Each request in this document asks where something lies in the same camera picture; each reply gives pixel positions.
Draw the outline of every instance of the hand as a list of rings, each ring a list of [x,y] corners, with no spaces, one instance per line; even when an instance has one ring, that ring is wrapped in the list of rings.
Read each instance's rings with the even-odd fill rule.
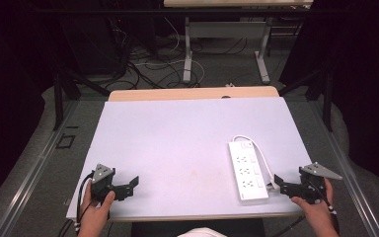
[[[81,229],[79,236],[96,237],[99,236],[107,222],[110,207],[113,204],[115,193],[109,192],[101,207],[97,207],[98,202],[91,198],[91,181],[88,182],[84,201],[81,204]]]
[[[333,205],[334,190],[331,182],[329,182],[327,178],[325,178],[325,186],[328,201]],[[324,201],[321,201],[318,204],[309,204],[306,200],[300,197],[293,197],[291,201],[298,204],[303,209],[307,220],[317,236],[339,236],[332,223],[332,217],[328,211],[328,206]]]

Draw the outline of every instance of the black curtain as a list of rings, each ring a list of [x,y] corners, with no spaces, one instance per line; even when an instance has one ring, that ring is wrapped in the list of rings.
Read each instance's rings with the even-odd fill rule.
[[[18,1],[0,1],[0,187],[35,131],[52,85]]]
[[[317,68],[341,36],[333,58],[334,103],[348,128],[348,155],[379,176],[379,1],[317,0],[312,8],[347,9],[352,2],[351,25],[345,19],[306,20],[280,81],[290,85]]]

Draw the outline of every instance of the wrist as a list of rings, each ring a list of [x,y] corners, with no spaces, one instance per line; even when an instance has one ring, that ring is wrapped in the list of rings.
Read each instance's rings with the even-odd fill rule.
[[[339,237],[334,227],[315,229],[317,237]]]
[[[99,232],[96,232],[95,230],[92,229],[87,229],[87,228],[81,228],[79,231],[78,237],[98,237],[100,236]]]

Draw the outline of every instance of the white desk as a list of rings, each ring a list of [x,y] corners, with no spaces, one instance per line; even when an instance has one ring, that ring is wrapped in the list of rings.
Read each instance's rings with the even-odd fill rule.
[[[263,97],[246,98],[258,91],[265,91]],[[132,94],[149,99],[131,100]],[[298,206],[280,193],[241,202],[229,154],[234,135],[250,136],[275,174],[299,183],[298,167],[311,161],[284,99],[275,94],[271,87],[117,92],[105,104],[78,182],[98,163],[116,168],[114,185],[140,177],[133,197],[114,202],[114,221],[299,214]],[[232,98],[211,99],[216,96]],[[67,218],[75,218],[79,185]]]
[[[300,6],[311,5],[313,0],[165,0],[166,7],[268,7],[268,6]],[[269,84],[264,55],[269,38],[272,18],[266,22],[190,22],[186,18],[186,62],[183,82],[190,81],[192,52],[190,38],[247,38],[261,39],[261,48],[255,52],[261,80]]]

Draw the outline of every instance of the white tabletop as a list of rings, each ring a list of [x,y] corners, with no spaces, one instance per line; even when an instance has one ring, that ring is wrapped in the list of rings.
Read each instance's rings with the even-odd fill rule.
[[[228,142],[240,134],[261,147],[275,174],[300,182],[298,167],[311,161],[283,98],[106,102],[66,217],[76,217],[80,182],[98,163],[116,168],[116,186],[140,177],[133,197],[114,202],[112,220],[300,213],[279,193],[239,200]]]
[[[311,5],[313,0],[165,0],[166,7],[256,7]]]

